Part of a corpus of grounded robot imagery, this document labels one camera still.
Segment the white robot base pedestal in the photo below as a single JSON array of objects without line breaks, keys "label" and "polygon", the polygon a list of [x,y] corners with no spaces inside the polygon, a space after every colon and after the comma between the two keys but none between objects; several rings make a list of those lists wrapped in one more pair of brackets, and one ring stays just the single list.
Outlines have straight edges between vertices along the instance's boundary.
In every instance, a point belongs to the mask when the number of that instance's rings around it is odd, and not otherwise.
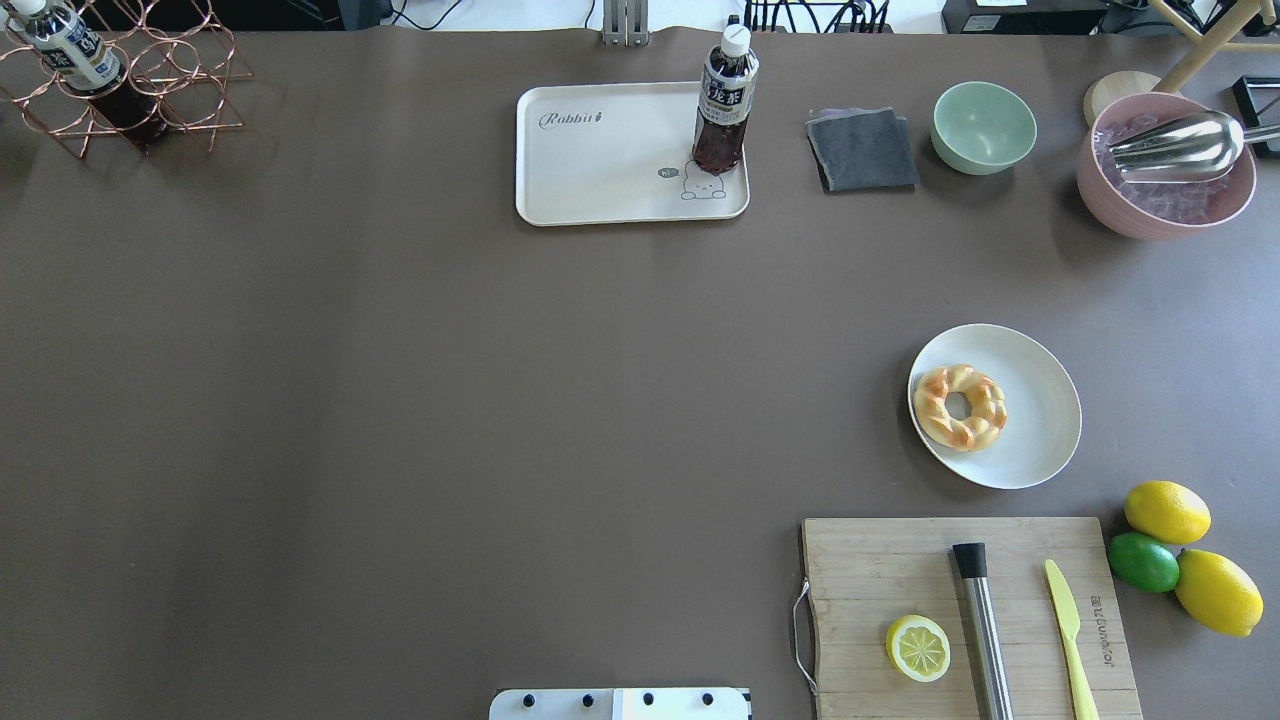
[{"label": "white robot base pedestal", "polygon": [[751,719],[750,691],[733,687],[507,689],[489,719]]}]

